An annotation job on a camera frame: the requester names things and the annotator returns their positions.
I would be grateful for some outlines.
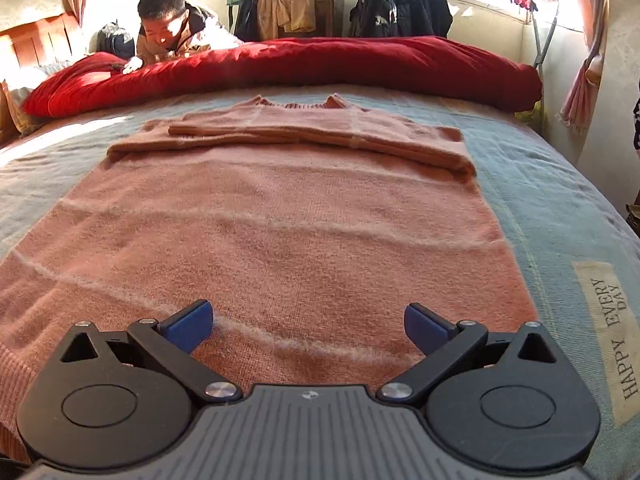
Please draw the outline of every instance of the red pillow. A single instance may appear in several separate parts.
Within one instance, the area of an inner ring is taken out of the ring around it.
[[[123,60],[99,52],[46,80],[23,107],[66,117],[152,99],[255,86],[356,84],[531,110],[542,97],[538,72],[476,47],[436,37],[295,38],[159,63],[122,75]]]

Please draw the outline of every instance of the black jacket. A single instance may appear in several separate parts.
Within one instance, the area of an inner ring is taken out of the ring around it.
[[[229,7],[229,23],[232,19],[232,7]],[[242,41],[260,41],[258,30],[258,0],[243,0],[238,8],[238,19],[234,31],[236,38]]]
[[[360,35],[446,38],[452,21],[447,0],[365,0]]]

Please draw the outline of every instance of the man's hand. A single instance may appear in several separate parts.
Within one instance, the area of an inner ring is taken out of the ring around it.
[[[144,62],[137,56],[129,59],[129,62],[123,67],[123,74],[130,74],[131,72],[135,72],[137,69],[142,68]]]

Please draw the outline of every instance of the man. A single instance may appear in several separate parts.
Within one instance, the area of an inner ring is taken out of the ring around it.
[[[175,57],[242,44],[218,23],[215,14],[185,0],[140,0],[138,15],[142,26],[137,56],[124,66],[125,74]]]

